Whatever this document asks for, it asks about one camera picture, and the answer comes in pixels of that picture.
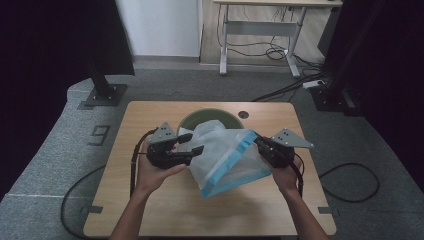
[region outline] human hand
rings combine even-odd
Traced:
[[[300,168],[302,162],[298,156],[294,157],[294,164],[297,168]],[[278,189],[283,194],[284,197],[288,196],[290,193],[296,192],[296,181],[297,176],[296,173],[290,166],[286,168],[273,168],[271,167],[272,177],[274,178],[275,183],[278,186]]]
[[[144,140],[141,148],[142,153],[147,152],[148,139]],[[135,191],[150,195],[158,189],[163,181],[169,176],[177,174],[186,168],[185,164],[180,164],[175,167],[163,170],[154,167],[145,154],[140,154],[138,157],[138,172]]]

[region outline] wooden table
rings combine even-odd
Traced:
[[[287,36],[292,37],[288,49],[284,51],[285,58],[290,66],[293,77],[300,77],[299,70],[293,58],[294,49],[302,29],[308,7],[331,8],[341,7],[341,0],[214,0],[214,3],[225,5],[225,14],[222,28],[222,47],[219,72],[227,74],[227,35],[261,35],[261,36]],[[229,20],[228,9],[230,5],[254,5],[254,6],[289,6],[301,7],[297,22],[255,22]]]
[[[110,236],[128,200],[130,160],[135,144],[150,129],[168,122],[174,130],[191,112],[218,108],[238,116],[245,128],[272,136],[284,127],[303,136],[289,103],[131,102],[84,226],[87,236]],[[304,200],[327,234],[336,232],[327,200],[308,149],[296,149],[305,162]],[[140,236],[282,236],[296,235],[290,212],[271,176],[203,199],[189,170],[168,178],[147,202]]]

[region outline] gray mat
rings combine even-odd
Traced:
[[[243,102],[294,82],[290,73],[229,72],[221,77],[217,71],[187,70],[137,70],[136,77],[107,79],[128,84],[118,107],[78,110],[93,85],[85,80],[69,89],[62,116],[0,204],[1,239],[76,239],[60,222],[63,196],[85,174],[106,164],[130,101]],[[272,101],[286,101],[290,96]],[[315,144],[311,154],[318,173],[355,162],[370,167],[381,182],[378,194],[364,203],[327,196],[337,225],[332,239],[424,239],[424,195],[368,122],[342,113],[317,112],[304,89],[296,92],[292,103],[306,139]],[[107,128],[106,138],[95,136]],[[101,173],[81,182],[70,195],[65,219],[74,232],[82,234]],[[322,184],[345,198],[361,198],[375,187],[368,172],[354,167],[329,174]]]

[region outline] desk leg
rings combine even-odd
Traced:
[[[300,30],[302,29],[305,15],[306,15],[306,7],[302,7],[300,18],[297,21],[296,31],[294,33],[292,41],[290,41],[289,49],[284,51],[284,53],[286,54],[287,62],[289,63],[289,66],[290,66],[290,70],[293,74],[293,77],[295,78],[300,77],[300,74],[299,74],[299,70],[297,69],[296,62],[293,58],[293,54],[294,54],[294,49],[296,47],[297,40],[299,39]]]
[[[228,8],[225,5],[224,24],[222,25],[223,43],[221,47],[221,62],[219,64],[219,74],[227,75],[227,23],[228,23]]]

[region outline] blue plastic bag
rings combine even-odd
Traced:
[[[180,134],[187,133],[181,129]],[[271,174],[261,159],[251,129],[225,129],[218,120],[199,124],[191,141],[178,146],[178,151],[190,151],[204,146],[194,157],[189,169],[199,184],[202,197],[207,198]]]

